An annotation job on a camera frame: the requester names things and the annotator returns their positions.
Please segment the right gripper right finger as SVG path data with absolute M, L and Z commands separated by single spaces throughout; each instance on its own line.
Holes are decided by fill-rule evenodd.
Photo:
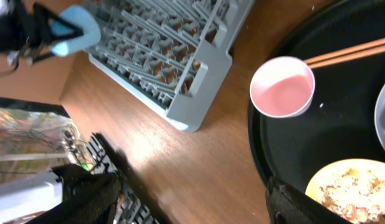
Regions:
M 271 224 L 351 224 L 278 177 L 265 192 Z

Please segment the wooden chopstick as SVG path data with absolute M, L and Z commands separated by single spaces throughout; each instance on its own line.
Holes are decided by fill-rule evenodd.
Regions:
M 379 46 L 379 47 L 374 47 L 371 49 L 366 49 L 358 52 L 353 52 L 351 54 L 346 54 L 342 56 L 338 56 L 335 58 L 327 59 L 324 61 L 316 62 L 309 64 L 309 67 L 314 69 L 314 68 L 320 68 L 320 67 L 326 67 L 329 65 L 334 65 L 337 63 L 343 63 L 351 60 L 356 60 L 359 58 L 364 58 L 364 57 L 369 57 L 372 55 L 377 55 L 377 54 L 382 54 L 385 53 L 385 45 Z
M 321 61 L 324 61 L 327 59 L 335 58 L 335 57 L 346 55 L 346 54 L 351 54 L 353 52 L 358 52 L 358 51 L 362 51 L 362 50 L 366 50 L 366 49 L 371 49 L 374 47 L 379 47 L 382 45 L 385 45 L 385 38 L 370 41 L 370 42 L 367 42 L 364 44 L 355 45 L 353 47 L 348 47 L 345 49 L 337 50 L 337 51 L 330 52 L 330 53 L 323 54 L 323 55 L 319 55 L 319 56 L 316 56 L 313 58 L 309 58 L 309 59 L 305 60 L 305 63 L 307 65 L 309 65 L 312 63 L 321 62 Z

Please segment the blue plastic cup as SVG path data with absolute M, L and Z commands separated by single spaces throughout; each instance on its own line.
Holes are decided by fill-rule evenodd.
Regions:
M 54 21 L 50 26 L 55 35 L 63 37 L 65 35 L 76 34 L 81 31 L 78 37 L 71 37 L 60 40 L 56 44 L 50 45 L 50 51 L 58 57 L 66 57 L 78 51 L 84 50 L 97 44 L 101 39 L 100 28 L 94 17 L 84 7 L 72 5 L 59 14 L 59 17 L 68 22 Z

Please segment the yellow bowl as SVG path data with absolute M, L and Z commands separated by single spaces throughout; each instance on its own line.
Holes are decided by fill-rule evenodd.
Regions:
M 311 178 L 305 194 L 350 223 L 385 223 L 385 163 L 334 162 Z

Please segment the food scraps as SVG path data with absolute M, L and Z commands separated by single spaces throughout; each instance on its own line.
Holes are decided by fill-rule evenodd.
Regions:
M 371 170 L 334 173 L 319 187 L 318 202 L 351 223 L 385 223 L 385 180 Z

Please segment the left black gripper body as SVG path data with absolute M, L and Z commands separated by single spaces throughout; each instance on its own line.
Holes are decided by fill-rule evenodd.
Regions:
M 34 19 L 20 0 L 0 1 L 0 53 L 34 41 Z

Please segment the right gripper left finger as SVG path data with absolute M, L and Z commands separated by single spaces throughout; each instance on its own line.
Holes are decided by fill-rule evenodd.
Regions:
M 91 174 L 75 164 L 55 167 L 52 172 L 63 185 L 62 202 L 27 224 L 113 223 L 121 194 L 116 173 Z

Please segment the pink plastic cup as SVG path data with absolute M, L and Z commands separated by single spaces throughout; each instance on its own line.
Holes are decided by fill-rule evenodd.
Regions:
M 310 107 L 316 88 L 312 69 L 291 56 L 272 58 L 254 73 L 249 88 L 254 108 L 269 118 L 296 117 Z

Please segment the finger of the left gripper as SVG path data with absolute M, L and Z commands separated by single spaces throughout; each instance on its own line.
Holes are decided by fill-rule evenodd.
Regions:
M 35 2 L 32 6 L 32 45 L 50 45 L 83 36 L 83 30 Z

